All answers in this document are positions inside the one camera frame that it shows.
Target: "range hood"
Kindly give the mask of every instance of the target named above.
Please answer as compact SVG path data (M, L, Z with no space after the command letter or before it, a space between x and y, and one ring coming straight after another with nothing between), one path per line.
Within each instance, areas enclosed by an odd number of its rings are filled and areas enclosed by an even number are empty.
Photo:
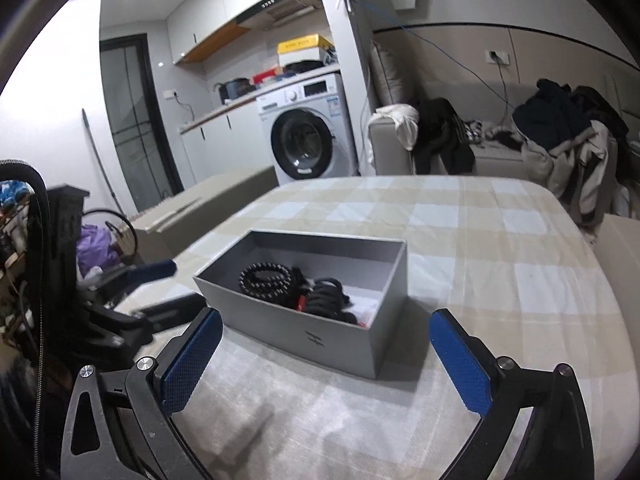
M322 0L263 0L236 18L240 27L267 30L322 7Z

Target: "pillow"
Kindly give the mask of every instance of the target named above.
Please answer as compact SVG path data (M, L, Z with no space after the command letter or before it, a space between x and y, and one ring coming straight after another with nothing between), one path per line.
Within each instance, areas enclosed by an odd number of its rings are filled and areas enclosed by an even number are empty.
M371 40L371 77L382 106L411 105L414 83L404 73L396 56L386 47Z

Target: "washing machine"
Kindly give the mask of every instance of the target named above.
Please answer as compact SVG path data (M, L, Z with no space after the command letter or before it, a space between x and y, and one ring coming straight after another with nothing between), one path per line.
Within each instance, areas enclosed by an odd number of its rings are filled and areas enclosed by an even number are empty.
M358 175L342 78L326 74L257 99L278 182Z

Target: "sofa armrest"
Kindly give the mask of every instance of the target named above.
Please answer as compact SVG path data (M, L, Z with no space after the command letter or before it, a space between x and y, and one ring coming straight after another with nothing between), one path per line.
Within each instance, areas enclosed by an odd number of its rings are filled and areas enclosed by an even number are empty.
M410 153L400 144L392 119L379 118L369 123L376 175L414 174Z

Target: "table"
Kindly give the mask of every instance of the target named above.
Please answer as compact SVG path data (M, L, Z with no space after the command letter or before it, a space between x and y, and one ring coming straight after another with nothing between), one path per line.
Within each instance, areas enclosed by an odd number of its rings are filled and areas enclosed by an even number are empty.
M636 448L638 374L620 309L547 190L453 176L297 182L220 224L176 258L177 276L141 287L120 309L197 290L191 277L252 228L405 239L410 298L378 381L225 329L174 416L215 478L439 478L478 421L428 345L429 313L444 306L494 355L522 367L574 367L596 478L615 478ZM146 352L180 330L159 335ZM494 478L504 477L528 415L521 412Z

